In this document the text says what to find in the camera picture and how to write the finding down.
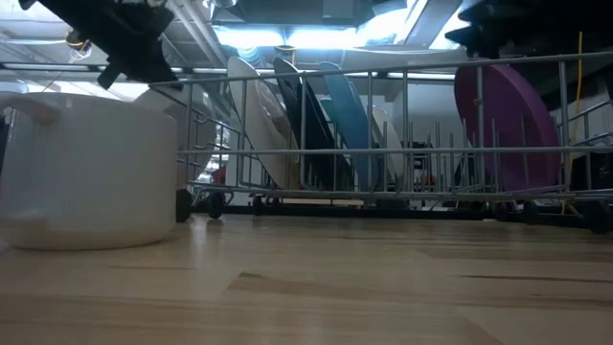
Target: rack wheel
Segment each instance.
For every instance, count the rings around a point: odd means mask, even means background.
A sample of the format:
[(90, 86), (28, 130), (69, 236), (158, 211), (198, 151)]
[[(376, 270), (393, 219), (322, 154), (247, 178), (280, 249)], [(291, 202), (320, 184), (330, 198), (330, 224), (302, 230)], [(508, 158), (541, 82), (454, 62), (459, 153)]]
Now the rack wheel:
[(212, 219), (218, 219), (221, 217), (221, 212), (223, 211), (223, 194), (222, 193), (212, 193), (207, 198), (207, 215)]
[(524, 209), (521, 211), (522, 221), (526, 224), (533, 225), (538, 218), (538, 207), (532, 201), (526, 201), (524, 203)]
[(176, 222), (186, 222), (192, 215), (192, 194), (186, 189), (180, 189), (176, 191), (176, 209), (175, 220)]
[(596, 235), (605, 235), (613, 231), (613, 214), (611, 207), (605, 202), (587, 202), (583, 208), (583, 219), (590, 231)]
[(483, 201), (472, 201), (470, 203), (470, 211), (477, 217), (482, 218), (488, 209), (488, 205)]
[(264, 209), (264, 203), (261, 201), (261, 196), (257, 195), (253, 197), (253, 214), (255, 216), (261, 216)]
[(496, 203), (496, 206), (494, 206), (494, 218), (498, 221), (509, 220), (509, 206), (504, 202)]

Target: wire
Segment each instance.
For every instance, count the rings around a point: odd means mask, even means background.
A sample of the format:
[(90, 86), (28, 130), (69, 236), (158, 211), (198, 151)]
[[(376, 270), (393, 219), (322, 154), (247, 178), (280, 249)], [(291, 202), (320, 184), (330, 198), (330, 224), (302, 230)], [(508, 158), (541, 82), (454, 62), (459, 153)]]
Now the wire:
[[(88, 43), (89, 43), (89, 39), (85, 40), (85, 42), (83, 43), (83, 46), (82, 46), (82, 47), (80, 47), (80, 50), (77, 52), (77, 54), (76, 54), (75, 56), (73, 56), (73, 53), (71, 53), (71, 57), (70, 57), (70, 59), (68, 60), (68, 63), (69, 63), (69, 64), (71, 64), (71, 63), (73, 63), (73, 62), (75, 62), (75, 61), (77, 61), (77, 60), (81, 60), (81, 59), (87, 58), (87, 57), (89, 57), (89, 55), (91, 55), (91, 51), (89, 51), (89, 52), (85, 53), (85, 55), (82, 55), (82, 54), (81, 54), (81, 53), (83, 52), (83, 50), (85, 49), (85, 47), (87, 47), (87, 44), (88, 44)], [(53, 80), (49, 81), (49, 83), (47, 84), (47, 86), (45, 86), (45, 88), (44, 88), (44, 89), (42, 89), (42, 91), (40, 91), (40, 92), (45, 92), (45, 91), (46, 91), (46, 90), (47, 90), (47, 89), (48, 89), (48, 88), (49, 88), (51, 85), (53, 85), (53, 84), (54, 84), (54, 82), (56, 82), (56, 81), (59, 79), (59, 77), (61, 77), (61, 75), (62, 75), (63, 73), (64, 73), (64, 72), (59, 72), (59, 74), (57, 74), (57, 76), (56, 76), (55, 78), (53, 78)]]
[[(579, 32), (579, 54), (583, 53), (583, 32)], [(579, 78), (577, 80), (577, 114), (579, 114), (581, 112), (581, 87), (583, 84), (583, 60), (579, 59), (578, 61), (578, 70), (579, 70)], [(576, 143), (577, 142), (577, 132), (579, 129), (579, 121), (575, 121), (574, 126), (573, 126), (573, 141), (572, 143)], [(570, 154), (570, 167), (571, 167), (571, 172), (570, 175), (571, 177), (573, 176), (573, 153), (571, 152)], [(566, 192), (570, 192), (571, 186), (567, 186), (566, 187)], [(566, 213), (566, 205), (568, 203), (568, 200), (564, 200), (564, 203), (562, 204), (562, 215), (564, 215)]]

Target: white mug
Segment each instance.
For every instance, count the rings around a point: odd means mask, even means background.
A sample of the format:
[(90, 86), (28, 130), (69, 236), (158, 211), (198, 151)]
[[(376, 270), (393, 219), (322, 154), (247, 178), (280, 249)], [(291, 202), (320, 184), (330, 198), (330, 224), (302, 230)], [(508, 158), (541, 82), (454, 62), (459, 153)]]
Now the white mug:
[(175, 224), (176, 123), (131, 103), (0, 92), (10, 123), (0, 238), (38, 249), (163, 239)]

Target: wire rack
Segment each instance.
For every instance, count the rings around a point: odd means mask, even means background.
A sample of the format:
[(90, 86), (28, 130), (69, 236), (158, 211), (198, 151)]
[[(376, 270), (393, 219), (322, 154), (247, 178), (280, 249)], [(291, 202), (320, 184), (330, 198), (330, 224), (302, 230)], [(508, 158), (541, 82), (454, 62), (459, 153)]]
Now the wire rack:
[[(365, 200), (365, 207), (372, 204), (369, 203), (373, 200), (434, 200), (438, 202), (453, 200), (453, 201), (482, 201), (487, 203), (514, 203), (517, 200), (561, 200), (561, 202), (577, 202), (577, 201), (595, 201), (600, 204), (605, 204), (607, 200), (613, 199), (612, 189), (592, 189), (591, 173), (589, 173), (590, 153), (608, 153), (613, 151), (613, 146), (600, 145), (595, 146), (596, 143), (601, 143), (608, 138), (613, 137), (611, 132), (597, 133), (596, 135), (590, 135), (586, 129), (585, 140), (573, 143), (569, 138), (569, 127), (575, 121), (584, 121), (585, 128), (588, 128), (589, 115), (603, 106), (610, 105), (610, 101), (603, 102), (593, 106), (581, 113), (570, 117), (568, 111), (568, 95), (567, 95), (567, 78), (566, 78), (566, 65), (569, 61), (575, 61), (579, 59), (591, 59), (591, 58), (613, 58), (613, 53), (594, 53), (594, 54), (581, 54), (581, 55), (565, 55), (565, 56), (553, 56), (553, 57), (524, 57), (524, 58), (512, 58), (512, 59), (497, 59), (497, 60), (470, 60), (456, 63), (436, 63), (436, 64), (422, 64), (422, 65), (410, 65), (410, 66), (398, 66), (398, 67), (386, 67), (379, 69), (367, 69), (367, 70), (345, 70), (345, 71), (317, 71), (317, 72), (303, 72), (296, 74), (284, 74), (284, 75), (264, 75), (258, 77), (248, 78), (214, 78), (214, 79), (191, 79), (180, 80), (173, 82), (158, 82), (150, 85), (151, 88), (159, 90), (163, 93), (163, 88), (166, 86), (173, 86), (176, 84), (182, 84), (188, 87), (190, 90), (189, 95), (192, 94), (193, 86), (195, 84), (207, 84), (207, 83), (220, 83), (220, 82), (233, 82), (238, 81), (242, 83), (243, 104), (246, 104), (247, 99), (247, 82), (254, 80), (275, 80), (279, 77), (300, 77), (303, 82), (322, 78), (327, 75), (365, 75), (368, 80), (368, 126), (369, 132), (373, 133), (374, 118), (373, 118), (373, 81), (380, 74), (388, 73), (400, 73), (402, 75), (402, 129), (400, 131), (400, 140), (402, 143), (402, 149), (389, 149), (384, 146), (376, 147), (374, 140), (369, 141), (369, 147), (367, 149), (347, 149), (342, 143), (342, 138), (336, 130), (336, 125), (329, 123), (330, 129), (334, 134), (335, 143), (337, 146), (331, 149), (274, 149), (274, 150), (261, 150), (254, 149), (249, 144), (249, 138), (245, 134), (246, 127), (246, 108), (237, 109), (239, 116), (238, 127), (232, 127), (228, 124), (224, 124), (219, 121), (215, 121), (210, 118), (206, 118), (204, 114), (199, 113), (193, 109), (192, 96), (189, 97), (188, 102), (184, 104), (186, 106), (187, 116), (190, 121), (187, 122), (188, 126), (188, 138), (187, 148), (188, 150), (182, 150), (177, 152), (182, 164), (187, 166), (191, 165), (191, 160), (199, 154), (210, 154), (210, 150), (220, 150), (219, 154), (235, 156), (238, 159), (236, 166), (237, 181), (233, 185), (218, 185), (212, 183), (201, 183), (197, 181), (188, 181), (192, 185), (197, 193), (200, 194), (229, 194), (233, 196), (235, 193), (247, 193), (255, 197), (273, 197), (283, 200), (284, 198), (311, 198), (311, 199), (357, 199)], [(495, 64), (527, 64), (527, 63), (557, 63), (558, 76), (559, 76), (559, 97), (561, 100), (561, 116), (559, 123), (556, 123), (556, 128), (559, 132), (558, 147), (530, 147), (524, 145), (523, 147), (500, 147), (499, 131), (496, 129), (495, 123), (491, 124), (491, 136), (492, 145), (485, 146), (485, 116), (484, 116), (484, 82), (483, 82), (483, 67)], [(434, 135), (428, 137), (425, 143), (422, 145), (415, 145), (412, 138), (414, 136), (414, 123), (411, 119), (409, 112), (409, 104), (407, 99), (407, 83), (408, 75), (411, 72), (418, 72), (420, 70), (434, 70), (439, 68), (449, 67), (463, 67), (470, 66), (475, 67), (477, 70), (477, 95), (478, 99), (475, 100), (475, 104), (478, 106), (478, 121), (479, 131), (477, 132), (478, 140), (470, 141), (466, 135), (466, 129), (464, 128), (464, 134), (462, 142), (463, 147), (453, 147), (453, 133), (442, 133), (441, 123), (435, 122)], [(306, 146), (306, 120), (307, 120), (307, 88), (302, 88), (302, 132), (299, 148)], [(207, 122), (213, 121), (219, 127), (223, 128), (222, 133), (231, 133), (233, 137), (238, 139), (236, 148), (230, 149), (223, 144), (209, 143), (207, 148), (197, 147), (193, 144), (194, 140), (197, 141), (197, 127), (205, 125)], [(526, 137), (525, 126), (522, 124), (522, 135)], [(190, 137), (191, 126), (196, 126), (195, 136)], [(386, 143), (387, 130), (383, 128), (384, 140), (381, 143)], [(443, 137), (450, 137), (447, 147), (441, 145)], [(468, 143), (477, 143), (476, 147), (471, 147)], [(501, 161), (500, 155), (505, 153), (520, 153), (524, 157), (524, 170), (526, 179), (529, 179), (528, 160), (527, 155), (536, 152), (556, 152), (561, 156), (561, 166), (559, 169), (559, 178), (556, 185), (547, 186), (543, 188), (525, 189), (520, 191), (505, 191), (502, 186), (501, 178)], [(586, 165), (586, 189), (581, 191), (571, 191), (571, 154), (586, 154), (588, 164)], [(318, 154), (333, 154), (335, 159), (347, 159), (350, 164), (352, 160), (357, 156), (368, 156), (369, 160), (375, 160), (377, 157), (381, 159), (381, 169), (385, 171), (386, 163), (388, 159), (391, 159), (392, 154), (401, 154), (403, 160), (404, 174), (402, 178), (391, 179), (387, 173), (382, 174), (382, 181), (373, 181), (370, 168), (368, 175), (368, 190), (360, 190), (357, 186), (353, 188), (341, 190), (338, 188), (336, 182), (336, 172), (334, 172), (334, 188), (332, 190), (321, 190), (317, 188), (318, 181), (316, 176), (312, 176), (309, 173), (310, 169), (305, 160), (306, 155), (318, 155)], [(494, 169), (487, 169), (485, 164), (486, 155), (493, 155)], [(266, 171), (262, 171), (261, 180), (254, 182), (250, 180), (251, 167), (254, 161), (258, 161), (259, 157), (264, 155), (282, 155), (287, 157), (287, 164), (289, 165), (289, 155), (298, 155), (300, 157), (300, 189), (287, 189), (286, 186), (276, 185), (271, 181)], [(247, 174), (249, 177), (244, 178), (245, 170), (249, 170)], [(443, 175), (459, 175), (459, 178), (435, 178), (430, 179), (432, 172), (436, 171), (437, 176)], [(393, 184), (394, 188), (390, 189), (388, 186)], [(254, 204), (260, 203), (261, 200), (254, 198)], [(570, 211), (574, 212), (578, 217), (582, 217), (573, 206), (572, 202), (569, 202)]]

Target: yellow cable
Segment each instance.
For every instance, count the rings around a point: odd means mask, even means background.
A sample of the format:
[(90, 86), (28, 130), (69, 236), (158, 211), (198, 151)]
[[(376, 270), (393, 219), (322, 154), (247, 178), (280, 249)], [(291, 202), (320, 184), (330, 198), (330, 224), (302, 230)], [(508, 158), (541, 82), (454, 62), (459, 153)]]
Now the yellow cable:
[[(583, 32), (579, 32), (579, 54), (583, 53)], [(577, 81), (577, 112), (576, 114), (579, 114), (581, 112), (581, 85), (583, 82), (583, 60), (579, 59), (579, 65), (578, 65), (578, 70), (579, 70), (579, 79)], [(575, 120), (574, 123), (574, 127), (573, 127), (573, 141), (572, 143), (575, 144), (577, 142), (577, 130), (579, 129), (579, 120)], [(571, 152), (570, 154), (570, 166), (571, 166), (571, 176), (573, 175), (573, 153)], [(570, 186), (567, 187), (566, 192), (570, 191)], [(564, 201), (564, 204), (562, 204), (562, 215), (566, 213), (566, 203), (568, 202), (568, 200)]]

